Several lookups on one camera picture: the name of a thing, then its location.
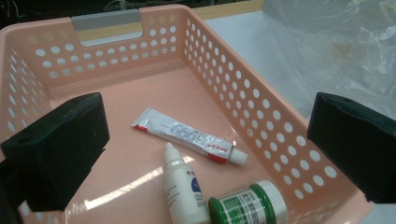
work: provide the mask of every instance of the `basket hole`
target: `basket hole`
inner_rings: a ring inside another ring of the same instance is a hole
[[[236,107],[237,107],[238,109],[242,108],[242,104],[241,104],[240,101],[236,101],[235,104],[236,104]]]
[[[275,143],[271,143],[270,144],[270,148],[273,150],[273,151],[277,151],[277,145],[275,144]]]
[[[260,110],[257,111],[257,118],[259,118],[259,119],[264,118],[264,114],[262,113],[262,111],[260,111]]]
[[[17,82],[17,79],[15,78],[14,74],[10,73],[9,76],[11,77],[11,79],[12,79],[14,82]]]
[[[36,212],[35,213],[35,217],[37,217],[37,219],[41,222],[43,221],[44,217],[43,217],[43,213],[42,212]]]
[[[155,23],[155,20],[154,20],[154,18],[148,18],[148,24],[149,25],[153,25]]]
[[[273,116],[274,116],[274,119],[276,119],[276,120],[280,120],[280,118],[281,118],[280,113],[277,110],[274,110]]]
[[[284,136],[282,133],[278,133],[278,134],[276,135],[276,139],[277,139],[277,141],[279,141],[280,143],[285,142],[285,136]]]
[[[66,44],[66,45],[64,46],[64,48],[65,48],[67,51],[73,51],[73,50],[74,50],[74,46],[73,46],[72,44]]]
[[[304,170],[306,170],[306,171],[309,170],[309,163],[307,161],[301,160],[300,165],[301,165],[301,168],[303,168]]]
[[[21,205],[21,210],[24,216],[29,216],[30,214],[30,208],[27,205],[27,202],[23,202]]]
[[[57,77],[58,77],[58,73],[56,73],[56,72],[49,72],[49,77],[51,77],[51,78],[57,78]]]
[[[294,191],[294,194],[295,194],[295,196],[296,196],[298,199],[300,199],[300,200],[302,200],[302,199],[304,198],[303,193],[302,193],[299,189],[296,189],[296,190]]]
[[[330,178],[336,178],[337,177],[337,172],[335,172],[335,170],[331,166],[326,166],[324,168],[324,172]]]
[[[8,128],[15,133],[16,129],[15,129],[15,125],[14,123],[12,123],[11,121],[8,122]]]
[[[89,60],[92,56],[90,53],[84,53],[83,57],[84,59]]]
[[[289,154],[290,154],[291,156],[297,155],[297,151],[296,151],[295,147],[293,147],[293,146],[289,146],[289,147],[288,147],[288,152],[289,152]]]
[[[36,54],[37,56],[44,57],[44,56],[46,56],[46,51],[44,51],[43,49],[37,49],[37,50],[35,51],[35,54]]]
[[[50,51],[51,51],[52,53],[54,53],[54,54],[58,54],[58,53],[61,52],[61,49],[59,49],[59,48],[56,47],[56,46],[53,46],[53,47],[50,48]]]
[[[233,89],[236,91],[236,89],[238,89],[238,84],[236,84],[236,82],[233,82]]]
[[[245,79],[245,87],[247,89],[250,88],[250,81],[248,79]]]
[[[83,71],[84,71],[84,69],[81,66],[76,67],[76,72],[82,73]]]
[[[10,115],[12,118],[15,118],[15,117],[16,117],[16,114],[15,114],[15,111],[14,111],[13,108],[9,107],[9,108],[8,108],[8,113],[9,113],[9,115]]]
[[[240,124],[242,127],[245,127],[245,126],[246,126],[246,123],[245,123],[245,121],[244,121],[243,119],[240,119],[240,120],[239,120],[239,124]]]
[[[17,104],[17,102],[15,101],[15,98],[14,98],[14,96],[12,96],[12,95],[9,95],[9,96],[8,96],[8,98],[9,98],[9,101],[10,101],[12,104],[14,104],[14,105],[16,105],[16,104]]]
[[[297,140],[297,144],[298,144],[298,145],[300,145],[301,147],[304,147],[304,146],[305,146],[306,141],[305,141],[305,138],[304,138],[304,137],[298,135],[297,138],[296,138],[296,140]]]
[[[102,56],[103,56],[103,52],[101,50],[97,50],[96,57],[102,57]]]
[[[304,189],[305,189],[305,191],[308,192],[308,193],[314,192],[314,189],[313,189],[312,186],[311,186],[310,184],[308,184],[308,183],[304,183]]]
[[[22,108],[22,113],[24,116],[27,116],[27,110],[24,107]]]
[[[108,49],[108,50],[107,50],[107,53],[110,54],[110,55],[111,55],[111,54],[114,54],[115,52],[116,52],[116,51],[115,51],[114,49]]]
[[[268,138],[268,135],[265,131],[261,131],[260,132],[260,136],[262,137],[262,139],[266,140]]]
[[[160,34],[162,34],[162,35],[166,34],[166,29],[165,28],[161,28],[160,29]]]
[[[69,33],[67,33],[66,31],[61,31],[61,32],[59,32],[59,36],[62,39],[67,39],[69,37]]]
[[[52,41],[52,40],[54,39],[54,36],[53,36],[53,34],[46,33],[46,34],[44,34],[44,38],[45,38],[47,41]]]
[[[280,160],[284,163],[284,164],[288,164],[289,163],[289,159],[287,156],[285,155],[281,155],[280,156]]]
[[[230,69],[230,71],[233,71],[233,63],[228,63],[228,69]]]
[[[12,90],[14,93],[17,93],[17,89],[15,89],[15,86],[14,86],[12,83],[9,83],[9,87],[11,88],[11,90]]]
[[[227,61],[227,58],[225,57],[225,55],[224,54],[221,54],[221,62],[222,63],[225,63],[226,61]]]
[[[309,156],[311,157],[311,159],[312,159],[313,161],[320,161],[320,155],[319,155],[319,153],[318,153],[317,151],[315,151],[315,150],[311,150],[311,151],[309,152]]]
[[[278,172],[280,172],[280,171],[282,170],[282,167],[281,167],[280,164],[277,163],[277,162],[274,162],[274,168],[275,168],[275,170],[278,171]]]
[[[23,125],[23,128],[26,128],[26,127],[27,127],[27,122],[26,122],[26,120],[22,119],[22,120],[21,120],[21,123],[22,123],[22,125]]]
[[[164,22],[166,22],[166,18],[165,18],[164,16],[161,16],[161,17],[158,19],[158,21],[159,21],[160,23],[164,23]]]
[[[267,129],[270,131],[274,129],[274,123],[272,121],[267,121]]]
[[[262,147],[262,141],[260,141],[260,139],[256,139],[256,146]]]
[[[72,72],[68,68],[65,68],[62,72],[64,73],[65,76],[70,76],[72,74]]]
[[[241,79],[241,77],[242,77],[242,73],[239,70],[236,71],[235,75],[236,75],[236,78],[238,78],[238,79]]]
[[[285,127],[286,132],[288,132],[288,133],[293,132],[293,126],[289,122],[286,122],[284,127]]]
[[[247,105],[248,105],[248,107],[249,107],[250,109],[253,109],[253,108],[254,108],[254,102],[251,101],[251,100],[248,100],[248,101],[247,101]]]
[[[93,69],[95,69],[95,64],[89,63],[89,64],[87,65],[87,67],[88,67],[88,69],[93,70]]]
[[[296,168],[292,168],[292,169],[291,169],[291,174],[292,174],[295,178],[300,178],[300,176],[301,176],[300,171],[298,171]]]
[[[253,90],[253,96],[256,97],[256,98],[259,98],[259,97],[260,97],[260,92],[259,92],[259,90],[254,89],[254,90]]]
[[[264,151],[264,156],[265,156],[265,158],[267,158],[268,160],[271,160],[271,152],[270,151],[268,151],[268,150],[265,150]]]
[[[320,175],[314,175],[314,182],[320,187],[324,185],[324,180]]]
[[[51,67],[52,67],[52,63],[51,63],[50,61],[44,61],[44,62],[43,62],[43,66],[44,66],[45,68],[51,68]]]
[[[72,61],[73,63],[77,63],[78,62],[78,56],[77,55],[72,55],[70,57],[70,61]]]
[[[245,94],[244,91],[240,91],[240,92],[239,92],[239,96],[240,96],[242,99],[245,99],[245,98],[246,98],[246,94]]]
[[[291,178],[288,175],[284,175],[283,180],[286,184],[291,185]]]
[[[264,108],[268,109],[270,107],[270,102],[267,99],[264,99],[262,101],[262,105],[264,106]]]

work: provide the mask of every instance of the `black foam block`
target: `black foam block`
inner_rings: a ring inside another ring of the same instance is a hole
[[[308,139],[365,194],[396,203],[396,121],[355,101],[319,92]]]
[[[71,99],[1,144],[32,211],[64,210],[109,140],[100,93]]]

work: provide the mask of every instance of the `pink plastic basket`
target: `pink plastic basket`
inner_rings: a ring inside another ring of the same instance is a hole
[[[67,209],[32,213],[23,203],[25,223],[170,223],[161,176],[165,141],[130,126],[148,106],[235,141],[249,155],[239,167],[178,147],[207,200],[269,179],[287,200],[290,223],[358,223],[370,211],[306,139],[307,121],[192,10],[137,13],[142,36],[91,47],[81,44],[70,18],[0,32],[1,141],[93,91],[103,95],[110,130],[105,153]]]

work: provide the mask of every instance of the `white tube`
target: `white tube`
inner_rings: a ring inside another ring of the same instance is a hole
[[[230,142],[172,119],[149,107],[132,126],[140,131],[160,136],[163,139],[192,149],[213,161],[227,161],[245,165],[248,154],[234,148]]]

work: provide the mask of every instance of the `white dropper bottle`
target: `white dropper bottle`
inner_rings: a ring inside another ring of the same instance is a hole
[[[210,223],[195,172],[184,162],[171,143],[166,143],[163,175],[164,190],[173,223]]]

